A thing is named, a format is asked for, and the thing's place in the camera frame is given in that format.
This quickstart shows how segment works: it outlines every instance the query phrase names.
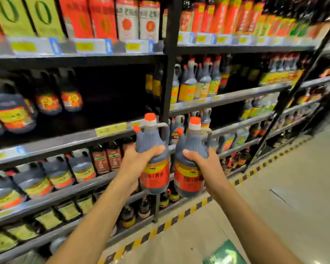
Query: tile floor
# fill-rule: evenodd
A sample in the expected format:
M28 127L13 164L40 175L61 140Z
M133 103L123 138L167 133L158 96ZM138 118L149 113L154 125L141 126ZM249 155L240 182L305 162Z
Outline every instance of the tile floor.
M253 211L304 263L330 264L330 126L298 149L269 164L236 189ZM106 249L102 257L141 237L207 196L207 193L198 196L160 218L157 224L152 223ZM227 217L219 205L212 201L125 253L114 263L200 264L226 239L233 242L249 263Z

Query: yellow black hazard stripe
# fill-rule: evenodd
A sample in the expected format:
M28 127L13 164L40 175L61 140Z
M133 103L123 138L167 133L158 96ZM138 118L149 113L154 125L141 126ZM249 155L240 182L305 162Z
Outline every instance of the yellow black hazard stripe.
M281 156L283 156L283 155L291 152L292 150L295 150L296 148L300 147L301 145L303 145L305 142L309 141L310 139L312 139L312 137L303 140L299 144L297 144L297 145L295 145L295 146L293 146L293 147L291 147L291 148L289 148L289 149L287 149L287 150L285 150L285 151L283 151L283 152L281 152L281 153L279 153L277 155L274 155L272 158L266 160L263 164L260 164L258 167L254 168L250 172L246 173L243 177L240 177L239 179L237 179L236 181L234 181L232 183L232 185L233 186L239 185L240 183L242 183L243 181L245 181L246 179L250 178L255 173L257 173L259 170L262 170L263 168L265 168L268 164L274 162L279 157L281 157ZM212 197L211 196L207 197L206 199L204 199L201 202L193 205L189 209L181 212L176 217L173 217L171 220L168 220L167 222L161 224L157 228L154 228L153 230L151 230L150 232L146 233L142 237L134 240L133 242L129 243L126 246L123 246L122 248L120 248L116 252L114 252L111 255L107 256L107 258L105 260L99 261L98 264L109 264L109 263L113 262L114 260L117 260L117 259L121 258L123 256L123 254L126 254L127 252L130 252L132 249L135 249L136 247L140 246L141 244L144 244L146 241L152 239L157 234L159 234L159 233L167 230L170 226L174 225L177 222L180 222L185 217L187 217L190 214L194 213L196 210L200 209L201 207L204 207L207 203L209 203L211 201L212 201Z

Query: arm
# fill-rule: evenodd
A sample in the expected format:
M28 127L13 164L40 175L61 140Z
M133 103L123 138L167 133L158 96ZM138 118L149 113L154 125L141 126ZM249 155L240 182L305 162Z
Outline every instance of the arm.
M210 148L207 159L197 152L183 155L200 167L208 193L218 202L236 232L252 264L302 264L226 179L219 157Z
M121 209L138 186L138 178L146 164L164 150L164 146L154 146L139 154L134 144L129 146L117 176L47 264L97 264Z

